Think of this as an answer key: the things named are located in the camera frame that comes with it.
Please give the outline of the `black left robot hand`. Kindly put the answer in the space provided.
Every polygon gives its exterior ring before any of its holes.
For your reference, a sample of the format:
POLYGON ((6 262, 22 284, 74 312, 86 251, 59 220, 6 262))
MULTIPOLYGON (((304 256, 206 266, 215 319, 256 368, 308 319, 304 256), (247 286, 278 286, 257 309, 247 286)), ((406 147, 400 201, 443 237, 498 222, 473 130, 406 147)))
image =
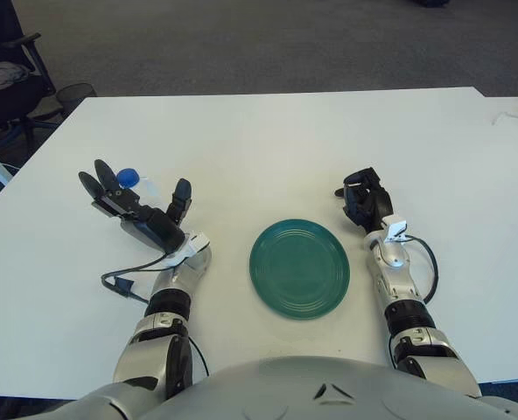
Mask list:
POLYGON ((169 255, 185 240, 180 227, 192 203, 191 183, 180 178, 167 208, 153 189, 153 184, 132 168, 115 173, 101 159, 94 161, 96 175, 81 171, 79 180, 92 206, 120 220, 121 229, 145 245, 169 255))

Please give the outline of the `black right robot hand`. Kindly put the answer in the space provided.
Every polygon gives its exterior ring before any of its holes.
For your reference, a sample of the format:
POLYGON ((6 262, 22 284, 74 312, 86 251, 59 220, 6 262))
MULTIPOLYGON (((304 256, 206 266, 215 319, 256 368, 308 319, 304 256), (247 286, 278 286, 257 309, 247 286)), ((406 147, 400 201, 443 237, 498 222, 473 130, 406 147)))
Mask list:
POLYGON ((345 201, 346 217, 367 234, 381 230, 383 218, 394 213, 391 198, 372 167, 347 176, 334 195, 345 201))

